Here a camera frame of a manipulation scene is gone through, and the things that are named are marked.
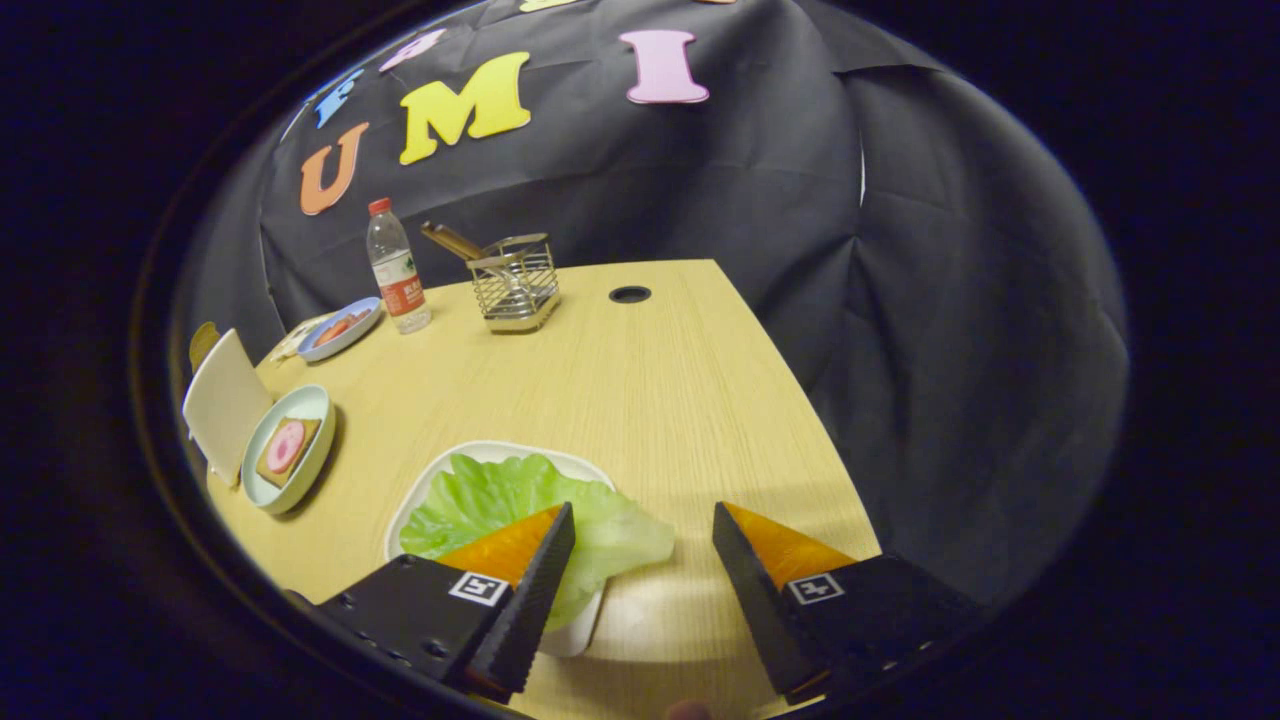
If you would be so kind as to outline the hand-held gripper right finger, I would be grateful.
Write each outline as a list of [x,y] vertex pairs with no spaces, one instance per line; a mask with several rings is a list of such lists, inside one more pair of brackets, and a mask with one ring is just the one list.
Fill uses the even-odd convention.
[[776,694],[864,693],[965,635],[986,607],[892,553],[858,560],[736,503],[712,539]]

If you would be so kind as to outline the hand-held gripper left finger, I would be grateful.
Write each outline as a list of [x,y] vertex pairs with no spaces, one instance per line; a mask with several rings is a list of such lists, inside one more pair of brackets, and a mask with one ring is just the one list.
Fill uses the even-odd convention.
[[392,667],[500,705],[524,692],[576,542],[557,503],[439,559],[402,553],[315,618]]

